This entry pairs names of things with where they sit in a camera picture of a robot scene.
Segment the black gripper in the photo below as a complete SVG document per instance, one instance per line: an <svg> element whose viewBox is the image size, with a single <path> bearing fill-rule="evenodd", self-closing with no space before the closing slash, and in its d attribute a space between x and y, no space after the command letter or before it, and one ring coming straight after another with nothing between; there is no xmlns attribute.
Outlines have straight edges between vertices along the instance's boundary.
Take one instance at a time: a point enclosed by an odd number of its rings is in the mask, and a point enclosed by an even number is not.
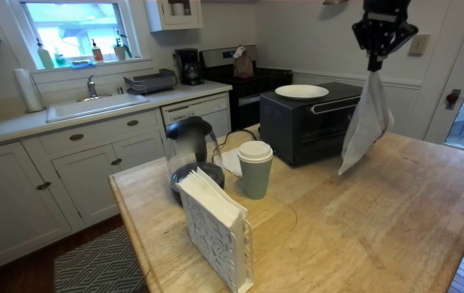
<svg viewBox="0 0 464 293"><path fill-rule="evenodd" d="M363 0L363 17L352 26L358 45L368 52L368 70L383 68L386 52L410 40L418 27L407 21L412 0Z"/></svg>

